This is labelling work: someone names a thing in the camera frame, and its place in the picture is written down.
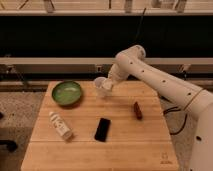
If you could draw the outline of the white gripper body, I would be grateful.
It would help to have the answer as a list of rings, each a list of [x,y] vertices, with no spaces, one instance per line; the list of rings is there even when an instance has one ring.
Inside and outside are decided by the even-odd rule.
[[[113,64],[108,72],[107,80],[110,80],[113,86],[119,84],[125,80],[125,72],[117,64]]]

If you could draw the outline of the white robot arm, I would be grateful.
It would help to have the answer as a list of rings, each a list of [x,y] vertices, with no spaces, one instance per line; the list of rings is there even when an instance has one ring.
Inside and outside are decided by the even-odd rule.
[[[133,75],[196,119],[188,171],[213,171],[213,93],[146,64],[145,56],[140,45],[122,50],[108,78],[116,85]]]

